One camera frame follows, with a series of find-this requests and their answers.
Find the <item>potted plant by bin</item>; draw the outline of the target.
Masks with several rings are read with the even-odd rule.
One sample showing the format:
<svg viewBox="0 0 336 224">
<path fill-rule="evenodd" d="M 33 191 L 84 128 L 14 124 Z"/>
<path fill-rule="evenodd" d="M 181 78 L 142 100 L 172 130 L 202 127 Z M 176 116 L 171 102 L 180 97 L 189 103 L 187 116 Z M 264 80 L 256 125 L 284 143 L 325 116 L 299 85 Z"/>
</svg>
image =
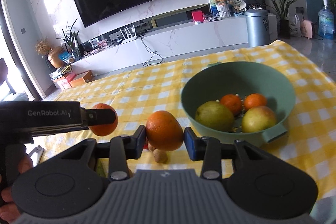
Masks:
<svg viewBox="0 0 336 224">
<path fill-rule="evenodd" d="M 272 8 L 276 13 L 279 21 L 279 36 L 281 38 L 290 38 L 290 26 L 289 26 L 289 8 L 292 4 L 298 0 L 269 0 L 272 5 L 268 7 Z"/>
</svg>

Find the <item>brown longan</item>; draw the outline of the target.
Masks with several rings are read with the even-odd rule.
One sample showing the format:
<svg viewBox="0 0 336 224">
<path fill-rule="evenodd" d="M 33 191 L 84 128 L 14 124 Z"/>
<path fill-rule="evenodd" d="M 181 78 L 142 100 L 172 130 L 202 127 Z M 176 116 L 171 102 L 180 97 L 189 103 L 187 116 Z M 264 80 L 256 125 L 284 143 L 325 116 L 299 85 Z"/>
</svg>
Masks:
<svg viewBox="0 0 336 224">
<path fill-rule="evenodd" d="M 151 144 L 148 144 L 147 146 L 148 146 L 148 150 L 149 150 L 150 152 L 154 153 L 154 151 L 156 150 L 156 148 L 153 147 Z"/>
<path fill-rule="evenodd" d="M 168 155 L 165 151 L 155 149 L 153 151 L 153 156 L 154 156 L 155 162 L 159 164 L 165 164 L 168 161 Z"/>
</svg>

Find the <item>teddy bear toy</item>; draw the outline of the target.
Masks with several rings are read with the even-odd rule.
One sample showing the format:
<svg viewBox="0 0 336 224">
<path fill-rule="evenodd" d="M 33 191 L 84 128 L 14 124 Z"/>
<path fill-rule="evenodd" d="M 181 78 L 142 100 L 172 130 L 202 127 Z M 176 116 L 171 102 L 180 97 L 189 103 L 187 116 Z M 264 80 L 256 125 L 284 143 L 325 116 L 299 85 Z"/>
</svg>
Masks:
<svg viewBox="0 0 336 224">
<path fill-rule="evenodd" d="M 229 18 L 231 16 L 229 9 L 230 0 L 215 0 L 216 7 L 219 12 L 219 16 L 223 19 Z"/>
</svg>

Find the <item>brown longan back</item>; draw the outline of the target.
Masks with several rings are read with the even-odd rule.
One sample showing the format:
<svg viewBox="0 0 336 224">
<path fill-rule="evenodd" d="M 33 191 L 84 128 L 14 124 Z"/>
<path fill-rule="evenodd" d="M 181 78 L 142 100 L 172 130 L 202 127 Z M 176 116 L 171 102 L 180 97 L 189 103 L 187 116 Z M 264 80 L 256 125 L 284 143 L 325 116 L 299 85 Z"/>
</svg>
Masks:
<svg viewBox="0 0 336 224">
<path fill-rule="evenodd" d="M 151 144 L 148 144 L 147 146 L 148 146 L 148 150 L 149 150 L 150 152 L 154 153 L 154 151 L 156 150 L 156 148 L 153 147 Z"/>
</svg>

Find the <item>orange cardboard box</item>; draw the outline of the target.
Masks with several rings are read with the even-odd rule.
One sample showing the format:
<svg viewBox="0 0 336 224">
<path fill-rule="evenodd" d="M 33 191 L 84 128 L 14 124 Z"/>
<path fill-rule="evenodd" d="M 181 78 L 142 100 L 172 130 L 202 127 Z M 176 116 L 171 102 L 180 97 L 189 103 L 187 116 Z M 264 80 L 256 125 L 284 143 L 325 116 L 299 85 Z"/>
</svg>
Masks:
<svg viewBox="0 0 336 224">
<path fill-rule="evenodd" d="M 70 86 L 72 88 L 80 86 L 80 85 L 84 85 L 86 83 L 91 82 L 91 80 L 93 79 L 93 74 L 91 71 L 86 71 L 83 73 L 80 73 L 79 75 L 77 75 L 71 82 L 70 82 Z"/>
</svg>

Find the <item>white plastic bag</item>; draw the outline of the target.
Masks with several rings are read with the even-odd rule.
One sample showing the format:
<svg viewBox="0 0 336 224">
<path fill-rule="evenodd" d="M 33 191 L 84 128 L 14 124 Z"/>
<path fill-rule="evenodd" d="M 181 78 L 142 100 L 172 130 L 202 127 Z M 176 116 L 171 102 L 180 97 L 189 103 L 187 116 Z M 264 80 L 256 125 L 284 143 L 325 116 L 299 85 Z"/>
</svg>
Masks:
<svg viewBox="0 0 336 224">
<path fill-rule="evenodd" d="M 289 18 L 289 33 L 291 37 L 301 37 L 300 20 L 297 14 L 290 15 Z"/>
</svg>

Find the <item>white phone stand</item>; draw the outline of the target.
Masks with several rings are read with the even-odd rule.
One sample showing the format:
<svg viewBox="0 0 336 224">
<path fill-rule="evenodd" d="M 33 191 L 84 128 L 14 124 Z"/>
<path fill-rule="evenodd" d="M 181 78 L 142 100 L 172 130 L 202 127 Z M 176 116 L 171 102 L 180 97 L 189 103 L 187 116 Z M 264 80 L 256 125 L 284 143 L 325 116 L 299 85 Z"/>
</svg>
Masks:
<svg viewBox="0 0 336 224">
<path fill-rule="evenodd" d="M 31 160 L 33 162 L 33 166 L 37 166 L 40 163 L 44 152 L 45 152 L 45 149 L 43 147 L 41 147 L 40 145 L 38 145 L 38 146 L 34 147 L 28 153 L 28 156 L 31 158 Z"/>
</svg>

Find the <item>white marble tv cabinet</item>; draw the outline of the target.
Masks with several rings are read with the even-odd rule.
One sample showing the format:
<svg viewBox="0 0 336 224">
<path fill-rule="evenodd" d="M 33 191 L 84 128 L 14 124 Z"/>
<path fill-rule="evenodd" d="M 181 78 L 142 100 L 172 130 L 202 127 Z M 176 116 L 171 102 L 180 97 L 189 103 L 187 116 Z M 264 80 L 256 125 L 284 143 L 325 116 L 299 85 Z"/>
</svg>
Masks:
<svg viewBox="0 0 336 224">
<path fill-rule="evenodd" d="M 132 42 L 111 46 L 72 64 L 75 73 L 92 71 L 101 75 L 159 61 L 168 57 L 217 48 L 238 48 L 248 45 L 247 23 L 244 16 L 215 22 L 194 22 L 148 32 Z"/>
</svg>

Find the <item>pink small heater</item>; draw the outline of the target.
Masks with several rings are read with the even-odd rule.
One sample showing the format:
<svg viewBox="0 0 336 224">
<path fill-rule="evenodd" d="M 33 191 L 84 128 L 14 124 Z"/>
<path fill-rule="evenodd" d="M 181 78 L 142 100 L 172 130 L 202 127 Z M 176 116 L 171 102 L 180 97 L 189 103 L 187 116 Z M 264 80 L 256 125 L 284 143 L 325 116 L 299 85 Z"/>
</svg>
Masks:
<svg viewBox="0 0 336 224">
<path fill-rule="evenodd" d="M 300 22 L 300 30 L 303 37 L 311 39 L 314 35 L 313 23 L 310 20 L 303 19 Z"/>
</svg>

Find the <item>red pink box stack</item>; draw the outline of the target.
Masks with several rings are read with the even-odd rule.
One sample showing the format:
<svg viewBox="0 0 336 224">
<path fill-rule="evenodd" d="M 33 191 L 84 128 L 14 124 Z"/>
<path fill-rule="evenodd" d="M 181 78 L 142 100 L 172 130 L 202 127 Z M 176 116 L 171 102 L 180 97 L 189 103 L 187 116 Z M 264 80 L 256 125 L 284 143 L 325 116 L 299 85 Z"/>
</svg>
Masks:
<svg viewBox="0 0 336 224">
<path fill-rule="evenodd" d="M 76 77 L 76 74 L 74 72 L 67 73 L 66 75 L 63 75 L 62 77 L 59 77 L 58 79 L 54 80 L 54 84 L 59 87 L 61 90 L 67 90 L 72 88 L 70 82 Z"/>
</svg>

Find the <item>yellow red apple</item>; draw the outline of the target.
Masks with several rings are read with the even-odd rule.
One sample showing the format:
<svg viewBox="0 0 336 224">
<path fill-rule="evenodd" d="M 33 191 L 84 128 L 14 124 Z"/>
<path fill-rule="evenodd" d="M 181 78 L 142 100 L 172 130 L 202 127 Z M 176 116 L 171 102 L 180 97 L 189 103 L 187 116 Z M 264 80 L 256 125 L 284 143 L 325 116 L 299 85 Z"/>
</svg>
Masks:
<svg viewBox="0 0 336 224">
<path fill-rule="evenodd" d="M 276 114 L 267 106 L 256 106 L 249 109 L 241 120 L 244 133 L 253 133 L 271 128 L 277 124 Z"/>
</svg>

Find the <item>orange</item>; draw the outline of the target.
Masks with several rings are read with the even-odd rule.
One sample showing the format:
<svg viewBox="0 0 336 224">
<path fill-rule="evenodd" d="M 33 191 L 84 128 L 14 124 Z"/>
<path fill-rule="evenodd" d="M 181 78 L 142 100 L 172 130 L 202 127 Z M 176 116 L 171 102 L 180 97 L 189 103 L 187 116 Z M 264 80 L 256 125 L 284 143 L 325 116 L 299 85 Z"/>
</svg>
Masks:
<svg viewBox="0 0 336 224">
<path fill-rule="evenodd" d="M 104 123 L 96 124 L 89 126 L 89 129 L 96 135 L 96 136 L 107 136 L 110 135 L 115 131 L 118 125 L 118 115 L 116 110 L 105 103 L 98 103 L 93 106 L 93 109 L 109 109 L 111 113 L 113 113 L 112 119 L 103 119 Z"/>
<path fill-rule="evenodd" d="M 244 110 L 248 111 L 249 109 L 253 107 L 258 106 L 266 106 L 267 105 L 267 99 L 265 96 L 259 93 L 254 93 L 246 96 L 246 98 L 243 101 Z"/>
<path fill-rule="evenodd" d="M 152 113 L 146 121 L 150 145 L 161 151 L 174 151 L 184 142 L 184 132 L 175 117 L 165 110 Z"/>
<path fill-rule="evenodd" d="M 227 107 L 234 116 L 237 116 L 242 111 L 242 102 L 239 96 L 235 94 L 224 95 L 219 102 Z"/>
</svg>

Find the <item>green pear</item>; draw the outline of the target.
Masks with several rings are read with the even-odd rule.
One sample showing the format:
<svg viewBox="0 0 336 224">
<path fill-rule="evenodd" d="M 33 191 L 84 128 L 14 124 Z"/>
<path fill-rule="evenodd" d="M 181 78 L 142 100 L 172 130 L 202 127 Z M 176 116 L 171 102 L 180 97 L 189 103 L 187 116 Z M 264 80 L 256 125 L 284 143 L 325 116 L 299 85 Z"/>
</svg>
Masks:
<svg viewBox="0 0 336 224">
<path fill-rule="evenodd" d="M 222 132 L 230 132 L 235 121 L 232 112 L 217 101 L 208 101 L 199 106 L 195 112 L 195 120 Z"/>
</svg>

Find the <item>white wifi router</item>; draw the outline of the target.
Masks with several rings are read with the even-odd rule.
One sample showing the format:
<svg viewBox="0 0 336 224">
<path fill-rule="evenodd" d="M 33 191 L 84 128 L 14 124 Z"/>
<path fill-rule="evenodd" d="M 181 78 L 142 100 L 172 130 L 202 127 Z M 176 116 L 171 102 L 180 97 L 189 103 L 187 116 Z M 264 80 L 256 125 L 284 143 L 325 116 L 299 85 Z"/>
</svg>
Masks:
<svg viewBox="0 0 336 224">
<path fill-rule="evenodd" d="M 120 32 L 123 37 L 123 41 L 121 43 L 132 42 L 138 37 L 134 25 L 130 27 L 125 26 L 123 29 L 120 29 Z"/>
</svg>

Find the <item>potted plant on cabinet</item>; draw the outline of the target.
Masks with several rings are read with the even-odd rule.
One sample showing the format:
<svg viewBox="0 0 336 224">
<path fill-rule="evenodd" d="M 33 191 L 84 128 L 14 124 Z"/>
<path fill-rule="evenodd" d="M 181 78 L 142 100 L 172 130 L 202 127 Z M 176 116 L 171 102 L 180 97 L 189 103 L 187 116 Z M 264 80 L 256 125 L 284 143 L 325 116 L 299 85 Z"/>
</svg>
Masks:
<svg viewBox="0 0 336 224">
<path fill-rule="evenodd" d="M 74 30 L 76 21 L 77 19 L 70 26 L 66 25 L 65 28 L 62 28 L 63 37 L 59 38 L 59 40 L 65 42 L 66 49 L 74 61 L 81 59 L 81 53 L 78 44 L 79 30 Z"/>
</svg>

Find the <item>green colander bowl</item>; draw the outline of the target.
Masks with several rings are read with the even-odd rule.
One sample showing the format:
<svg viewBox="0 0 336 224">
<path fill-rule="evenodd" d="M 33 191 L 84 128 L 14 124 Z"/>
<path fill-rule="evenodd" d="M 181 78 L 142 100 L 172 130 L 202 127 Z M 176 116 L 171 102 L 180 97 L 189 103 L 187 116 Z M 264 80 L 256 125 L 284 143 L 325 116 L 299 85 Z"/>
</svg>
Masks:
<svg viewBox="0 0 336 224">
<path fill-rule="evenodd" d="M 190 78 L 181 104 L 200 135 L 260 147 L 287 132 L 284 122 L 294 108 L 295 92 L 276 69 L 236 61 L 215 64 Z"/>
</svg>

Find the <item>blue water jug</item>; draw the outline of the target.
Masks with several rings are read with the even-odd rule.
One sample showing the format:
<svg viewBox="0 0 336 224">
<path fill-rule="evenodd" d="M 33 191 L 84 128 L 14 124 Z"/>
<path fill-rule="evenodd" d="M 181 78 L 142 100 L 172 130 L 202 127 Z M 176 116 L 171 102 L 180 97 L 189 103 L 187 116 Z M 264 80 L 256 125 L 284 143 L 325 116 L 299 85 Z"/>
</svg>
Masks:
<svg viewBox="0 0 336 224">
<path fill-rule="evenodd" d="M 334 15 L 329 8 L 329 0 L 323 0 L 323 8 L 318 13 L 318 34 L 323 39 L 334 38 Z"/>
</svg>

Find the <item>grey metal trash bin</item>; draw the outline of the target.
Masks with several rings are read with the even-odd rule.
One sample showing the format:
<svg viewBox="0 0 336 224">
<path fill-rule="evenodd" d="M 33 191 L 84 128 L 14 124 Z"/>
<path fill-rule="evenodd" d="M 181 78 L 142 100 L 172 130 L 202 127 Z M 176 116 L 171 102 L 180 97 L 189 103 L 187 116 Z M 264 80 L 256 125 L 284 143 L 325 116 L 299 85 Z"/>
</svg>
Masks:
<svg viewBox="0 0 336 224">
<path fill-rule="evenodd" d="M 265 46 L 270 41 L 268 11 L 249 9 L 245 12 L 250 47 Z"/>
</svg>

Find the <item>green cucumber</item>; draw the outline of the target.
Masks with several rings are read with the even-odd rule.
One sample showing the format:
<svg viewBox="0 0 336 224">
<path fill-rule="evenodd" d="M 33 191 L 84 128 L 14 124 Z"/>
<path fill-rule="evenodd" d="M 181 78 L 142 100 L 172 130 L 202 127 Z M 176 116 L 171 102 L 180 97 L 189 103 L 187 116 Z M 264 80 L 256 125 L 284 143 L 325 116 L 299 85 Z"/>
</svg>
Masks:
<svg viewBox="0 0 336 224">
<path fill-rule="evenodd" d="M 109 161 L 108 159 L 98 159 L 96 163 L 96 173 L 103 177 L 108 178 L 108 168 L 109 168 Z"/>
</svg>

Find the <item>golden round vase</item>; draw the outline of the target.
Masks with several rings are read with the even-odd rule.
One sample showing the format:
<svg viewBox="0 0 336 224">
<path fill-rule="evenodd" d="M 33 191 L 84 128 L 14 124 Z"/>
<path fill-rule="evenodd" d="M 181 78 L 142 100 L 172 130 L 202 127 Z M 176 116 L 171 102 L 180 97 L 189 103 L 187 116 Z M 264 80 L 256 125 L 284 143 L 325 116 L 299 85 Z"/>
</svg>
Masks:
<svg viewBox="0 0 336 224">
<path fill-rule="evenodd" d="M 63 48 L 61 46 L 58 46 L 52 48 L 48 54 L 49 62 L 56 69 L 63 67 L 65 64 L 64 61 L 59 57 L 59 55 L 63 52 L 64 52 Z"/>
</svg>

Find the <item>red box on cabinet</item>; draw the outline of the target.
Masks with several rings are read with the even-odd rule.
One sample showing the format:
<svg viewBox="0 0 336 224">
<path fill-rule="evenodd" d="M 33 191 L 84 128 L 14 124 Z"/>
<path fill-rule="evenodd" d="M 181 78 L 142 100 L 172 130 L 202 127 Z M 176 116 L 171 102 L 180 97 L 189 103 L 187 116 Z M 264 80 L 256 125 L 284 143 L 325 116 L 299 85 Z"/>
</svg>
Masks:
<svg viewBox="0 0 336 224">
<path fill-rule="evenodd" d="M 195 10 L 191 12 L 193 21 L 194 22 L 203 22 L 204 21 L 204 15 L 201 10 Z"/>
</svg>

